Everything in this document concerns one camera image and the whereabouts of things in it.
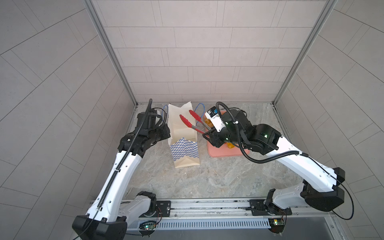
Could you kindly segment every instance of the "tiled wall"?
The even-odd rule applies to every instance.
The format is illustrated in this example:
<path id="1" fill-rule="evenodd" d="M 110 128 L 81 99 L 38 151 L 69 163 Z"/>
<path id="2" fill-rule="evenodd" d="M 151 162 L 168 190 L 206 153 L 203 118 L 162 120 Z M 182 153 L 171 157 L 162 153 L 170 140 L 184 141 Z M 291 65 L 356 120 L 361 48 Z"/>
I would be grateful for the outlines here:
<path id="1" fill-rule="evenodd" d="M 272 101 L 324 3 L 93 0 L 139 102 Z"/>
<path id="2" fill-rule="evenodd" d="M 341 221 L 356 240 L 384 239 L 383 12 L 382 0 L 339 0 L 277 104 L 294 144 L 345 170 L 355 215 Z"/>
<path id="3" fill-rule="evenodd" d="M 0 239 L 68 240 L 132 110 L 81 0 L 0 1 Z"/>

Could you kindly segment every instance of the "checkered paper bag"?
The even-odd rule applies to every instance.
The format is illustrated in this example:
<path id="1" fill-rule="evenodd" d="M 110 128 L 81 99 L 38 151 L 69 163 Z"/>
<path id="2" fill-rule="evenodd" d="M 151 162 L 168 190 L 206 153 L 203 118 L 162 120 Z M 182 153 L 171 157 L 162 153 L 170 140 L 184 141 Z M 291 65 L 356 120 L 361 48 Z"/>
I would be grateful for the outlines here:
<path id="1" fill-rule="evenodd" d="M 168 104 L 168 127 L 170 138 L 168 144 L 172 153 L 175 168 L 200 165 L 199 150 L 197 148 L 197 132 L 187 127 L 180 119 L 183 115 L 189 122 L 196 120 L 189 113 L 192 109 L 191 102 L 176 107 Z"/>

